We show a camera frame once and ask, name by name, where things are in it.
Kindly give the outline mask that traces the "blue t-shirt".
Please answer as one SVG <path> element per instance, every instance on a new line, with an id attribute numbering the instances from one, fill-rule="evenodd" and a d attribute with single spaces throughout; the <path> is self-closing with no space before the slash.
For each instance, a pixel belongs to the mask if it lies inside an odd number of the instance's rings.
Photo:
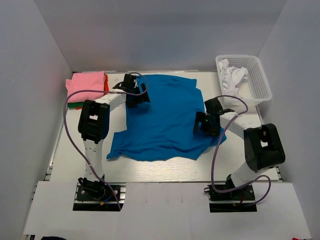
<path id="1" fill-rule="evenodd" d="M 197 160 L 218 136 L 194 133 L 197 112 L 204 112 L 197 80 L 173 75 L 149 74 L 150 102 L 126 108 L 126 127 L 114 133 L 107 159 L 125 156 L 136 161 L 165 161 L 174 157 Z"/>

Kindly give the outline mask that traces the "white t-shirt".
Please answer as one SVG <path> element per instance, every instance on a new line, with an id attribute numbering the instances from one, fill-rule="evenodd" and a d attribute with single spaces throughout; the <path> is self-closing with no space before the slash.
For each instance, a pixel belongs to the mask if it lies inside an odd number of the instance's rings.
<path id="1" fill-rule="evenodd" d="M 226 95 L 238 97 L 240 84 L 249 77 L 248 70 L 245 67 L 229 66 L 229 61 L 223 59 L 218 62 L 220 70 L 222 88 Z"/>

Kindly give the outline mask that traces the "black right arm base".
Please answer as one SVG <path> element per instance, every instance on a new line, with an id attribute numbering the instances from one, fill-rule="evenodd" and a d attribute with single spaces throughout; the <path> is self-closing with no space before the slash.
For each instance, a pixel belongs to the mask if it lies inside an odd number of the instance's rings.
<path id="1" fill-rule="evenodd" d="M 203 189 L 208 195 L 211 213 L 250 213 L 257 212 L 256 198 L 252 185 L 231 192 L 220 193 L 211 184 Z"/>

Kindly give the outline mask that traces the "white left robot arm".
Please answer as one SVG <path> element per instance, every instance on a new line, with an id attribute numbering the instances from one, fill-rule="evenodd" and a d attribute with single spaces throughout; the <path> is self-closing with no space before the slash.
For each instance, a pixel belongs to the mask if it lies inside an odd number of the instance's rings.
<path id="1" fill-rule="evenodd" d="M 147 92 L 149 82 L 138 73 L 126 73 L 123 81 L 117 83 L 112 91 L 96 100 L 85 100 L 78 123 L 78 132 L 84 144 L 84 179 L 91 182 L 104 180 L 102 153 L 104 139 L 110 129 L 111 112 L 125 104 L 135 108 L 139 104 L 149 103 Z"/>

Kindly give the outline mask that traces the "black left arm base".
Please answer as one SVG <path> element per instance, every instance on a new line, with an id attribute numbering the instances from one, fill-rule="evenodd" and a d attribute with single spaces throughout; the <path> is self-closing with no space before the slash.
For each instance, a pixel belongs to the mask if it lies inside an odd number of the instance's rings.
<path id="1" fill-rule="evenodd" d="M 78 179 L 73 211 L 76 212 L 119 212 L 124 205 L 126 186 L 112 184 L 108 187 L 101 181 Z"/>

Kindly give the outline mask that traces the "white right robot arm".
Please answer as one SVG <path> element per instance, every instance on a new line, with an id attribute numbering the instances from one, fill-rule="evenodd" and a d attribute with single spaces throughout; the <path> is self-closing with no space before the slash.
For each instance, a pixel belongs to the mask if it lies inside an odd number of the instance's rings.
<path id="1" fill-rule="evenodd" d="M 226 131 L 240 137 L 244 144 L 245 162 L 226 178 L 225 189 L 219 190 L 214 187 L 215 192 L 224 194 L 241 190 L 265 177 L 264 173 L 269 169 L 285 162 L 285 151 L 274 124 L 254 125 L 251 121 L 241 119 L 241 116 L 248 112 L 248 105 L 239 113 L 230 108 L 223 108 L 218 97 L 205 101 L 204 105 L 206 111 L 198 111 L 195 114 L 193 133 L 202 131 L 218 138 L 211 163 L 211 178 L 214 177 L 218 150 Z"/>

